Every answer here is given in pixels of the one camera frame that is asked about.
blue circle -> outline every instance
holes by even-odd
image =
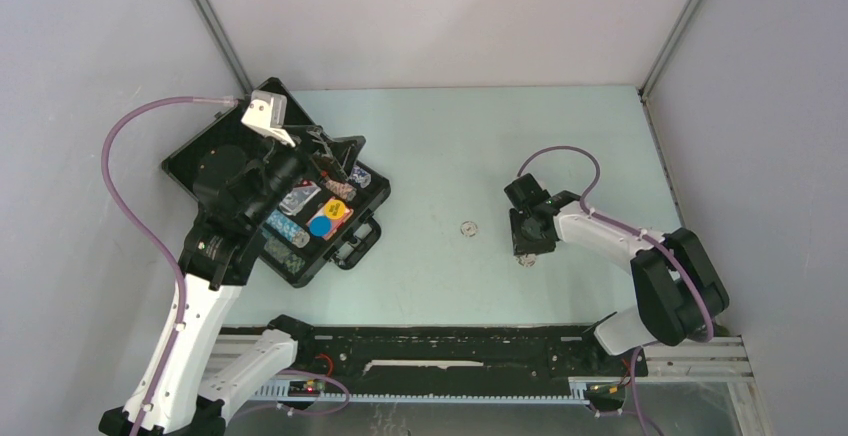
[[[333,222],[326,216],[318,216],[309,223],[309,232],[323,238],[333,229]]]

white table surface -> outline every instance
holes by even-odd
[[[362,134],[361,160],[388,177],[377,245],[353,270],[327,264],[294,289],[258,261],[227,324],[279,314],[311,324],[586,323],[635,302],[628,274],[561,244],[532,268],[512,256],[503,188],[534,151],[570,144],[601,163],[593,206],[634,225],[680,225],[633,87],[296,92],[336,136]],[[530,165],[555,193],[580,193],[592,166],[554,152]],[[474,221],[467,238],[460,224]]]

purple cable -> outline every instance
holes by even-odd
[[[659,241],[652,238],[651,236],[647,234],[643,235],[640,230],[632,226],[622,223],[621,221],[618,221],[616,219],[610,218],[609,216],[604,216],[603,214],[595,212],[587,204],[586,201],[589,196],[589,193],[592,192],[593,189],[595,189],[595,186],[601,179],[601,164],[598,162],[597,158],[592,155],[592,153],[576,146],[551,146],[548,148],[540,149],[539,151],[533,153],[529,158],[527,158],[526,161],[524,161],[524,164],[522,164],[521,168],[518,170],[518,176],[521,176],[524,173],[524,169],[526,169],[527,165],[530,164],[531,161],[536,159],[536,157],[551,151],[558,150],[578,152],[589,158],[589,160],[592,161],[592,164],[595,166],[595,178],[592,179],[592,182],[589,184],[589,186],[586,187],[586,189],[583,190],[583,194],[580,195],[580,209],[582,209],[584,213],[590,215],[591,217],[597,218],[598,221],[607,223],[610,226],[614,226],[626,233],[632,234],[633,236],[641,237],[642,239],[650,243],[651,246],[657,248],[657,250],[662,253],[662,255],[665,256],[665,258],[671,263],[671,265],[674,266],[674,269],[680,275],[680,278],[683,280],[683,283],[686,285],[686,288],[688,288],[689,292],[692,293],[692,299],[695,300],[695,305],[698,306],[698,311],[701,313],[701,317],[704,319],[704,325],[707,328],[707,335],[703,342],[713,339],[713,336],[715,335],[715,329],[713,328],[710,312],[707,310],[706,303],[704,303],[704,298],[702,298],[700,293],[698,293],[698,288],[695,287],[695,283],[692,282],[692,278],[689,276],[689,273],[686,272],[686,270],[683,268],[683,265],[680,264],[677,258],[675,258],[673,254],[671,254],[671,251],[669,251],[665,246],[660,244]]]
[[[246,409],[244,411],[239,411],[238,413],[235,414],[235,416],[233,416],[233,420],[238,419],[238,418],[242,418],[244,416],[247,416],[250,413],[255,413],[257,411],[264,411],[266,409],[280,409],[281,407],[286,408],[288,411],[291,411],[293,413],[302,414],[304,416],[326,416],[328,414],[333,414],[333,413],[336,413],[338,411],[341,411],[342,409],[346,408],[348,404],[350,404],[350,391],[347,389],[347,386],[342,384],[337,379],[331,378],[329,376],[324,376],[323,374],[308,373],[306,371],[299,371],[297,369],[286,369],[286,370],[280,371],[277,374],[278,375],[287,375],[288,374],[288,375],[293,375],[293,376],[304,376],[304,377],[307,377],[309,379],[318,379],[318,380],[324,381],[325,383],[330,383],[333,386],[342,390],[342,392],[345,395],[345,400],[342,401],[342,403],[340,405],[336,406],[335,408],[327,409],[327,410],[324,410],[324,411],[304,411],[302,409],[290,408],[288,406],[285,406],[282,403],[260,404],[258,406],[254,406],[250,409]]]
[[[138,107],[129,112],[126,116],[121,118],[112,129],[109,131],[109,134],[106,136],[106,140],[103,142],[103,150],[100,152],[100,172],[103,175],[103,182],[106,183],[106,190],[109,191],[109,194],[112,196],[112,199],[115,200],[115,204],[118,205],[118,208],[122,213],[130,220],[130,222],[138,228],[139,231],[156,246],[156,249],[165,256],[165,260],[168,261],[168,265],[171,266],[171,269],[174,271],[174,277],[177,284],[177,314],[174,318],[174,327],[171,329],[171,334],[168,336],[168,341],[165,343],[165,348],[162,351],[162,356],[159,359],[159,364],[156,365],[156,369],[153,371],[153,377],[150,379],[150,385],[147,386],[147,392],[144,393],[144,398],[142,399],[141,407],[139,408],[139,413],[136,415],[135,421],[133,422],[132,429],[130,429],[130,436],[136,436],[138,434],[139,429],[141,428],[142,420],[144,419],[144,415],[146,411],[144,410],[144,406],[147,404],[151,404],[153,399],[153,395],[156,393],[156,388],[159,385],[159,380],[162,378],[162,373],[165,371],[165,366],[168,364],[168,359],[171,356],[171,351],[174,348],[174,343],[176,343],[177,335],[179,334],[176,330],[176,325],[183,322],[183,315],[185,313],[185,302],[186,302],[186,288],[185,288],[185,278],[183,276],[183,272],[180,269],[179,264],[177,264],[176,258],[171,252],[168,250],[165,243],[163,243],[153,231],[150,230],[147,226],[138,219],[138,216],[132,212],[132,210],[127,206],[127,203],[124,201],[124,198],[121,197],[120,193],[118,193],[117,188],[115,188],[115,183],[112,181],[112,174],[109,171],[109,153],[112,151],[112,143],[115,142],[115,137],[118,133],[133,119],[141,116],[142,114],[150,111],[151,109],[156,109],[162,106],[167,106],[169,104],[179,104],[179,103],[207,103],[207,104],[223,104],[225,106],[235,106],[237,101],[234,98],[223,98],[223,99],[214,99],[214,98],[198,98],[193,96],[177,96],[173,98],[165,98],[160,99],[158,101],[153,101],[151,103],[147,103],[144,106]]]

